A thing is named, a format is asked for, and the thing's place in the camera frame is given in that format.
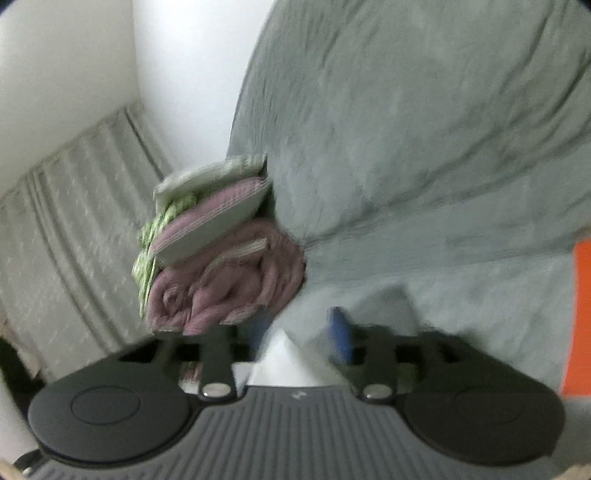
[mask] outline metal screw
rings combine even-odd
[[[223,398],[232,393],[232,387],[225,383],[209,383],[201,389],[201,392],[207,398]]]
[[[387,385],[372,384],[363,389],[363,396],[368,400],[385,400],[392,396],[392,389]]]

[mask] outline pillow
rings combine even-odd
[[[151,255],[164,267],[192,257],[254,217],[269,186],[266,179],[252,177],[211,195],[169,223],[152,243]]]
[[[206,196],[235,181],[258,175],[266,160],[265,154],[242,155],[172,173],[154,189],[156,212],[163,212],[174,199],[187,193]]]

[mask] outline blue object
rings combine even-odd
[[[328,311],[330,337],[335,344],[335,360],[338,364],[353,363],[352,325],[341,307]]]
[[[248,343],[253,354],[252,360],[258,357],[261,343],[269,327],[271,321],[268,318],[267,310],[260,308],[255,314],[241,325],[241,330],[246,333]]]
[[[0,0],[0,14],[4,12],[14,0]]]

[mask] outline round black pad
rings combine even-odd
[[[512,465],[552,452],[564,426],[556,394],[522,375],[486,365],[448,365],[404,401],[410,427],[445,455]]]
[[[105,362],[42,390],[29,422],[52,454],[82,463],[149,455],[186,425],[189,400],[152,365]]]

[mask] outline ribbed gray surface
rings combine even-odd
[[[389,407],[339,387],[251,388],[228,407],[210,407],[168,452],[120,469],[48,462],[34,480],[549,480],[548,459],[484,468],[427,447]]]

